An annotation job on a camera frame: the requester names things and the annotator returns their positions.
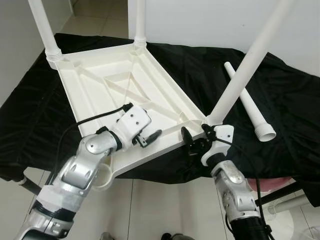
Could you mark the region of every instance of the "white wall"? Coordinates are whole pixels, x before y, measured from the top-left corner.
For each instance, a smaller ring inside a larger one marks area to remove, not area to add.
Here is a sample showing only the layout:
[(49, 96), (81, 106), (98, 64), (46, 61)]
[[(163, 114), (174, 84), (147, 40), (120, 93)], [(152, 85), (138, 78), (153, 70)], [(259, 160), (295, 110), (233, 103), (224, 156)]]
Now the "white wall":
[[(71, 15), (68, 0), (43, 0), (54, 33)], [(44, 49), (27, 0), (0, 0), (0, 106)]]
[[(146, 0), (149, 42), (234, 48), (247, 52), (278, 0)], [(136, 0), (128, 0), (129, 38)], [(297, 0), (269, 52), (320, 76), (320, 1)]]

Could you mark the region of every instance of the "white plastic pipe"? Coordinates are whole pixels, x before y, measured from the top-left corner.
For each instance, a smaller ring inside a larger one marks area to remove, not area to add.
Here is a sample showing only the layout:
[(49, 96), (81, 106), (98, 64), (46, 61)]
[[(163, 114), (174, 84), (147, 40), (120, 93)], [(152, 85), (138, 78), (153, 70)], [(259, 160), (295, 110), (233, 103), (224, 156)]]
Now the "white plastic pipe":
[(146, 44), (146, 0), (137, 0), (134, 45), (144, 48)]
[(46, 60), (51, 68), (57, 69), (55, 61), (62, 58), (63, 55), (57, 46), (42, 0), (28, 0), (28, 2), (44, 44)]
[(306, 195), (301, 195), (301, 196), (297, 196), (292, 199), (289, 199), (287, 201), (280, 202), (276, 205), (269, 206), (268, 212), (271, 214), (276, 214), (276, 213), (280, 213), (295, 207), (306, 205), (308, 203), (309, 203), (309, 200), (306, 197)]
[(221, 95), (211, 114), (206, 117), (210, 126), (221, 125), (240, 93), (257, 70), (268, 52), (271, 40), (284, 22), (295, 0), (280, 0), (274, 12), (269, 17), (262, 31), (255, 39), (234, 77)]
[[(235, 70), (232, 67), (230, 62), (225, 62), (224, 67), (229, 74), (229, 77), (232, 79), (235, 75)], [(264, 116), (259, 111), (257, 105), (254, 100), (251, 98), (247, 89), (243, 89), (240, 94), (241, 102), (254, 126), (254, 132), (258, 137), (259, 141), (267, 142), (276, 137), (276, 132), (273, 127), (266, 122)]]

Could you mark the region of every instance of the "pink object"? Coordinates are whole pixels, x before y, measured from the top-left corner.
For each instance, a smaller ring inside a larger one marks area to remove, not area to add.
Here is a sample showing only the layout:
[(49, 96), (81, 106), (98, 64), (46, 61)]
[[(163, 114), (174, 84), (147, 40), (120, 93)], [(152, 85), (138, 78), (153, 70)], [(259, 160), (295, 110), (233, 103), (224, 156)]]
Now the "pink object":
[[(278, 177), (278, 178), (261, 178), (260, 179), (260, 191), (269, 192), (270, 190), (278, 189), (285, 185), (291, 177)], [(247, 178), (250, 187), (257, 192), (257, 184), (254, 178)]]

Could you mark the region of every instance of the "tiled floor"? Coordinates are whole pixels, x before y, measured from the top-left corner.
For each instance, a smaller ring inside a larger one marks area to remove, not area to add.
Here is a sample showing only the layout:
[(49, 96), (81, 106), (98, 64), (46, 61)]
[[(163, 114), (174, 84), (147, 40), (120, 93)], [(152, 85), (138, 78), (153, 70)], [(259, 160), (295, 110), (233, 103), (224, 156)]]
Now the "tiled floor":
[[(125, 0), (78, 0), (75, 16), (61, 32), (127, 38), (127, 11)], [(28, 168), (26, 174), (43, 185), (49, 173)], [(1, 228), (6, 229), (1, 231), (1, 239), (9, 240), (24, 221), (34, 197), (1, 179), (0, 189), (0, 216), (6, 216), (0, 219)], [(90, 192), (66, 239), (98, 240), (102, 232), (108, 231), (116, 240), (160, 240), (164, 232), (185, 233), (196, 240), (232, 240), (224, 214), (211, 178), (174, 185), (116, 179), (108, 191)], [(319, 216), (320, 207), (310, 204), (275, 217), (266, 213), (276, 240), (320, 239)]]

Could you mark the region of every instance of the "black cloth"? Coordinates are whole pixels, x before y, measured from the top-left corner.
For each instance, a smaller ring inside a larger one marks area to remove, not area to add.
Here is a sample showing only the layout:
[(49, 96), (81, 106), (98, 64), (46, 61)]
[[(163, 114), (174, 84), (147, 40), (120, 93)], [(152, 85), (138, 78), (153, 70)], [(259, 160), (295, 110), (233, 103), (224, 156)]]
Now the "black cloth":
[[(132, 43), (105, 36), (58, 33), (55, 37), (64, 54)], [(205, 115), (230, 81), (224, 62), (236, 69), (244, 57), (243, 52), (230, 48), (148, 43), (147, 49)], [(319, 77), (287, 66), (268, 53), (246, 88), (277, 132), (276, 138), (258, 141), (239, 100), (224, 124), (234, 126), (233, 143), (252, 158), (258, 176), (320, 182)], [(42, 53), (0, 109), (0, 166), (51, 170), (59, 137), (74, 122), (58, 72), (49, 67)], [(63, 159), (75, 153), (80, 139), (77, 129), (66, 137)], [(246, 177), (254, 176), (246, 158), (233, 147), (228, 158)], [(120, 177), (174, 184), (200, 176), (209, 177), (208, 169), (199, 157), (189, 157), (183, 146)]]

